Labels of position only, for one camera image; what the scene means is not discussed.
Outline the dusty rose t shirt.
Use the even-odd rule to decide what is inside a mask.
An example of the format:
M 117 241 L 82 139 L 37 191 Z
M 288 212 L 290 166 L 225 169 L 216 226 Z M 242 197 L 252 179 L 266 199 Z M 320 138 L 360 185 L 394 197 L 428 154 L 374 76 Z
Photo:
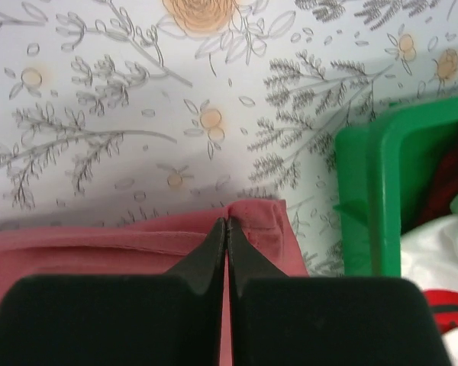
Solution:
M 249 243 L 291 277 L 305 266 L 283 201 L 245 200 L 227 207 L 159 218 L 123 228 L 42 228 L 0 233 L 0 302 L 32 275 L 161 275 L 198 247 L 225 220 L 221 347 L 216 365 L 234 365 L 227 257 L 230 219 Z

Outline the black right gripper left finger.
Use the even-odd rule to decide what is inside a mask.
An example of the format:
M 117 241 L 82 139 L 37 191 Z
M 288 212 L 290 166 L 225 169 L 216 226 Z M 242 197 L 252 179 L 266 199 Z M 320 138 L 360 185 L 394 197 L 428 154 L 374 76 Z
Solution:
M 216 365 L 225 220 L 158 275 L 32 275 L 0 302 L 0 365 Z

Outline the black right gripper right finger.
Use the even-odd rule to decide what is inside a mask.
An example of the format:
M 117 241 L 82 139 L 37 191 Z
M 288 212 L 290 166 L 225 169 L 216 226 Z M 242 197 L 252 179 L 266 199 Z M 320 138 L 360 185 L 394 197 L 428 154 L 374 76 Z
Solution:
M 304 278 L 279 270 L 228 222 L 235 365 L 449 365 L 427 301 L 410 281 Z

